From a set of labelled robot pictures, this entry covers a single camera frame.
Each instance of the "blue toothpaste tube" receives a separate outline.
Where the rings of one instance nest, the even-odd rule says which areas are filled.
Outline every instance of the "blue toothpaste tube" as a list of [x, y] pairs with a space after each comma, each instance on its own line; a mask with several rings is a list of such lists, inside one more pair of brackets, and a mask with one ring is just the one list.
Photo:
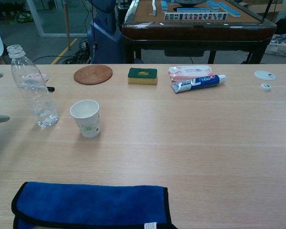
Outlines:
[[225, 83], [226, 80], [227, 80], [226, 75], [204, 76], [196, 79], [184, 80], [172, 83], [172, 88], [175, 93], [179, 93], [198, 88], [215, 86], [218, 84]]

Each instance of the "paper cup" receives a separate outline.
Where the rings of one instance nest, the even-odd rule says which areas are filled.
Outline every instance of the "paper cup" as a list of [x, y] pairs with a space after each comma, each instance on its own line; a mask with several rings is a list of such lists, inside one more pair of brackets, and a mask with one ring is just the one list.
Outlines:
[[99, 110], [99, 104], [89, 99], [78, 101], [70, 108], [70, 114], [84, 137], [95, 137], [100, 133]]

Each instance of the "round rattan coaster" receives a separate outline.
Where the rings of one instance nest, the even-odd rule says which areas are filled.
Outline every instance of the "round rattan coaster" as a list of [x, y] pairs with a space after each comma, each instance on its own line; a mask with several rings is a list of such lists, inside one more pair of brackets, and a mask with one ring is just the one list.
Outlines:
[[74, 73], [74, 80], [81, 84], [98, 84], [112, 77], [112, 69], [106, 65], [90, 65]]

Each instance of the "blue towel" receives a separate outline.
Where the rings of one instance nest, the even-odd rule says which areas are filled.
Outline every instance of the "blue towel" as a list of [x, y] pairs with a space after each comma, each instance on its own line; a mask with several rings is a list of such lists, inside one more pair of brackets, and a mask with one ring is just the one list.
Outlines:
[[175, 228], [166, 187], [113, 187], [26, 182], [12, 201], [14, 229]]

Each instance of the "sponge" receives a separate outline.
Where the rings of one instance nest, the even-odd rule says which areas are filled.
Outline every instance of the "sponge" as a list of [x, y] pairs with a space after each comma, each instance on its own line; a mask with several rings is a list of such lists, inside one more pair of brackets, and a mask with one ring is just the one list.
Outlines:
[[131, 68], [128, 73], [129, 84], [151, 84], [158, 83], [157, 69]]

